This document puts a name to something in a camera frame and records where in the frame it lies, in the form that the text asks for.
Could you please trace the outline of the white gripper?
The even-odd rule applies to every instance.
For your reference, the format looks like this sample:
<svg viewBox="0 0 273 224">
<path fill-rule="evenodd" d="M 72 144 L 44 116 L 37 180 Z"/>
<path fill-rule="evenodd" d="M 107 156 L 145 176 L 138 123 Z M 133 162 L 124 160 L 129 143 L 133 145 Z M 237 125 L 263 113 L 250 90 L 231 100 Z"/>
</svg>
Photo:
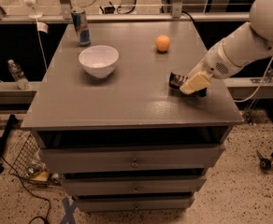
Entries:
<svg viewBox="0 0 273 224">
<path fill-rule="evenodd" d="M 211 84 L 211 78 L 226 79 L 242 70 L 231 62 L 225 54 L 223 42 L 211 47 L 204 58 L 191 70 L 188 79 L 180 86 L 184 94 L 201 91 Z"/>
</svg>

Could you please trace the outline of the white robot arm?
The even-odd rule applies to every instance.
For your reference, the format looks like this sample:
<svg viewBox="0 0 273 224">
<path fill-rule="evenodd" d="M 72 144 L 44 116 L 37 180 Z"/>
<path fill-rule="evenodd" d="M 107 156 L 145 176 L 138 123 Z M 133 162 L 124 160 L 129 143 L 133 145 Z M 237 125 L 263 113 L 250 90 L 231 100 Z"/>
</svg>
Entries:
<svg viewBox="0 0 273 224">
<path fill-rule="evenodd" d="M 273 56 L 273 0 L 255 0 L 249 20 L 213 45 L 180 86 L 184 94 L 207 88 L 213 78 L 226 79 L 245 66 Z"/>
</svg>

